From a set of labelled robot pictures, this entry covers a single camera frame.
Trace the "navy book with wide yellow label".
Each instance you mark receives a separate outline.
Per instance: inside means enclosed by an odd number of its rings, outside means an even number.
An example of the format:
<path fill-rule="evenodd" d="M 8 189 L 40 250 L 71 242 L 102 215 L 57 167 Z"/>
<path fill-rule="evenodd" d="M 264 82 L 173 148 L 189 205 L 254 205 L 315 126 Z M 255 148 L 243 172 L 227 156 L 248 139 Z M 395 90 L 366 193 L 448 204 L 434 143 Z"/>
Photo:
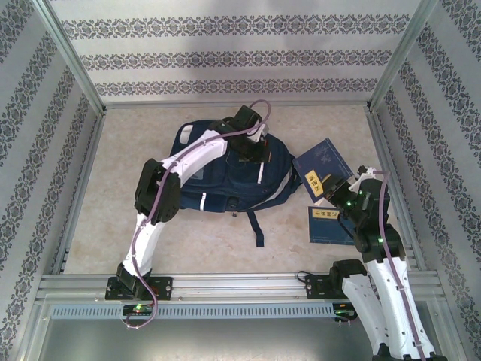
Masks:
<path fill-rule="evenodd" d="M 309 207 L 310 243 L 354 245 L 354 225 L 337 208 Z"/>

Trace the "navy blue backpack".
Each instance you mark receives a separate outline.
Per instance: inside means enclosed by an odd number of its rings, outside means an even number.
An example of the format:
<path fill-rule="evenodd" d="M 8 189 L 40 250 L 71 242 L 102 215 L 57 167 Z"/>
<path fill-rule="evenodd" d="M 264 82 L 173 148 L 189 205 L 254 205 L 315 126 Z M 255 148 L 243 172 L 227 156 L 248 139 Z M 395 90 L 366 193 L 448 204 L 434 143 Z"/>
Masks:
<path fill-rule="evenodd" d="M 271 134 L 260 143 L 269 146 L 270 162 L 241 164 L 238 153 L 229 149 L 188 179 L 180 203 L 182 209 L 247 214 L 257 247 L 264 246 L 264 234 L 255 212 L 285 203 L 301 185 L 286 145 Z"/>

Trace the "grey metal sheet panel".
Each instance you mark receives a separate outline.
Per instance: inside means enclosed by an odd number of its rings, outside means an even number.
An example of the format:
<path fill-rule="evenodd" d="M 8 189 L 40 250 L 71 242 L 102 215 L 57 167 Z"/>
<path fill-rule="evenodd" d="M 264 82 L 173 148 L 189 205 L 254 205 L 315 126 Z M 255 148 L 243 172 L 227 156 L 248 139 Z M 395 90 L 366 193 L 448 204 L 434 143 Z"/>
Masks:
<path fill-rule="evenodd" d="M 371 361 L 357 323 L 333 320 L 53 320 L 38 361 Z"/>

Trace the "aluminium side rail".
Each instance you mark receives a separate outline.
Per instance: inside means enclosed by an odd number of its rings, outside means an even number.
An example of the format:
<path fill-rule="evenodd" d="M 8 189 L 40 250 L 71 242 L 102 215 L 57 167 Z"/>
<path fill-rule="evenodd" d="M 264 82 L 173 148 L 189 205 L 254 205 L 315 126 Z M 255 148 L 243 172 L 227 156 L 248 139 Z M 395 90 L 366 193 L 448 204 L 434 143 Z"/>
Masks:
<path fill-rule="evenodd" d="M 388 144 L 386 143 L 379 119 L 377 115 L 368 107 L 365 108 L 365 115 L 379 158 L 380 167 L 383 171 L 390 172 L 388 179 L 390 195 L 389 208 L 392 210 L 393 214 L 390 214 L 389 218 L 392 219 L 392 223 L 397 224 L 403 246 L 407 252 L 410 270 L 427 271 L 428 268 L 419 248 L 419 242 L 407 210 L 406 202 L 404 201 L 401 185 L 399 184 L 398 177 L 395 172 L 395 165 L 392 161 Z"/>
<path fill-rule="evenodd" d="M 78 174 L 74 192 L 72 194 L 71 203 L 68 208 L 67 218 L 63 223 L 59 243 L 56 246 L 53 258 L 50 261 L 47 273 L 51 275 L 61 274 L 65 270 L 65 264 L 71 249 L 74 233 L 77 228 L 77 222 L 80 216 L 83 200 L 86 194 L 86 188 L 89 183 L 89 177 L 92 171 L 95 155 L 100 142 L 102 129 L 104 126 L 106 112 L 99 115 L 95 121 L 89 139 L 86 145 L 86 152 L 81 163 L 80 172 Z"/>

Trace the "aluminium back rail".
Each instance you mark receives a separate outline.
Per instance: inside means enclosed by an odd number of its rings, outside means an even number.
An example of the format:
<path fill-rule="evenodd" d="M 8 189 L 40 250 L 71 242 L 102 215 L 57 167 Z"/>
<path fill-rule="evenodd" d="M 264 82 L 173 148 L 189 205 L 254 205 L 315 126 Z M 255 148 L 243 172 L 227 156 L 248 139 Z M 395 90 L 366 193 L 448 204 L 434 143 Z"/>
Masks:
<path fill-rule="evenodd" d="M 368 101 L 269 101 L 271 107 L 284 107 L 284 106 L 351 106 L 361 105 L 365 108 L 368 107 Z M 137 109 L 137 108 L 220 108 L 220 107 L 240 107 L 241 105 L 248 105 L 251 102 L 108 102 L 104 108 L 106 111 L 113 109 Z"/>

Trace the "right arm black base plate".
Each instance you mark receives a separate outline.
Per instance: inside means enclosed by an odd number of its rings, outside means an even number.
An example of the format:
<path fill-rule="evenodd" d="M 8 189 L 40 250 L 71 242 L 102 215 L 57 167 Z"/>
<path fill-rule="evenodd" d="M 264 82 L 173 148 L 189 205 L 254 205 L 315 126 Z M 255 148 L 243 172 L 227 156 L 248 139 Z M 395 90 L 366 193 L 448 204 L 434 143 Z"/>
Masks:
<path fill-rule="evenodd" d="M 346 299 L 339 279 L 329 275 L 307 275 L 304 278 L 308 299 Z"/>

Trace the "aluminium mounting rail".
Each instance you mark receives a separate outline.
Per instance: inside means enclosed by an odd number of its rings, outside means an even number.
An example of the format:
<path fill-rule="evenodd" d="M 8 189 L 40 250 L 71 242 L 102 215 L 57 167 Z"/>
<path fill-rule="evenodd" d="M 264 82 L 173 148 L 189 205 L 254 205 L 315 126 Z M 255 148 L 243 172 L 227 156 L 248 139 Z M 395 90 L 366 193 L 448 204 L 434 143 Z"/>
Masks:
<path fill-rule="evenodd" d="M 45 275 L 35 301 L 46 299 L 104 300 L 108 275 Z M 174 302 L 305 300 L 305 286 L 293 273 L 173 275 Z"/>

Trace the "aluminium frame post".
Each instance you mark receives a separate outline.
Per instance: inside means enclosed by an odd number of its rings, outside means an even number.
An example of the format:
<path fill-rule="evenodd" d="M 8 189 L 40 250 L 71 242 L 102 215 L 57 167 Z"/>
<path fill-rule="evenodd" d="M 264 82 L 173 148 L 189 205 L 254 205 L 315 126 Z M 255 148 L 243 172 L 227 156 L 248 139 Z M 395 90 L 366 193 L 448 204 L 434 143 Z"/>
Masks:
<path fill-rule="evenodd" d="M 377 109 L 380 102 L 389 90 L 392 81 L 395 79 L 399 68 L 407 58 L 411 47 L 415 44 L 417 37 L 422 31 L 432 11 L 436 7 L 439 0 L 420 0 L 419 5 L 410 19 L 401 40 L 395 48 L 391 59 L 389 60 L 385 71 L 381 75 L 377 86 L 368 101 L 368 109 L 370 111 Z"/>
<path fill-rule="evenodd" d="M 59 52 L 62 55 L 62 58 L 65 60 L 66 65 L 71 69 L 72 74 L 80 85 L 80 88 L 89 100 L 89 103 L 97 112 L 103 114 L 105 111 L 104 102 L 101 100 L 94 83 L 84 68 L 80 57 L 68 38 L 62 22 L 57 17 L 52 5 L 50 4 L 50 1 L 31 0 L 31 3 L 39 13 L 42 22 L 54 40 Z"/>

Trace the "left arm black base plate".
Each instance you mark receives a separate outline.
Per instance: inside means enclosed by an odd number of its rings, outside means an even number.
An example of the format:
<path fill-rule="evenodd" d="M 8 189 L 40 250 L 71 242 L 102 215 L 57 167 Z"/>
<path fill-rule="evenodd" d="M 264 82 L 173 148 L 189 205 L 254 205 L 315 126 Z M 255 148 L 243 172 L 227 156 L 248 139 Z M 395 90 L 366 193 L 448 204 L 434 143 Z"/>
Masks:
<path fill-rule="evenodd" d="M 173 278 L 170 277 L 151 277 L 147 280 L 156 299 L 161 301 L 171 299 L 172 284 Z M 126 285 L 118 277 L 108 279 L 104 297 L 106 300 L 153 301 L 150 291 L 140 281 Z"/>

